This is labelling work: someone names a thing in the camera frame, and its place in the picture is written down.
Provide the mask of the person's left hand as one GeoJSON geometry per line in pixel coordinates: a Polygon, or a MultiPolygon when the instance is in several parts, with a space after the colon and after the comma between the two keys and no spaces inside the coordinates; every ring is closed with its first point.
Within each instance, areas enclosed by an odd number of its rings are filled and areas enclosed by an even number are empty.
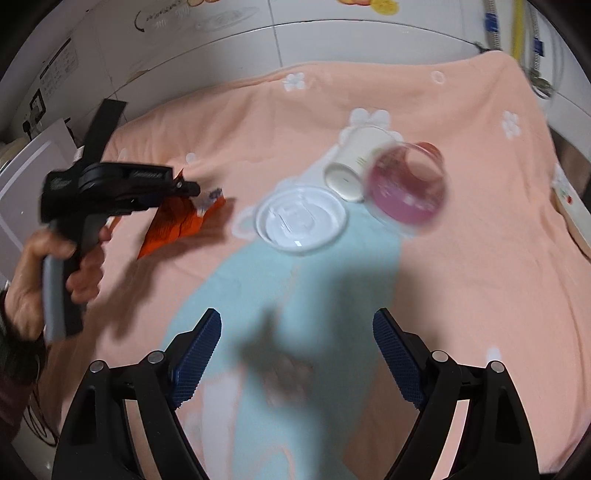
{"type": "MultiPolygon", "coordinates": [[[[105,260],[102,245],[111,240],[108,227],[101,228],[98,239],[98,244],[82,259],[80,269],[66,281],[66,291],[74,304],[87,303],[99,294],[105,260]]],[[[74,251],[73,242],[47,228],[36,231],[27,240],[4,303],[8,325],[21,339],[36,340],[44,329],[43,260],[47,256],[67,260],[74,251]]]]}

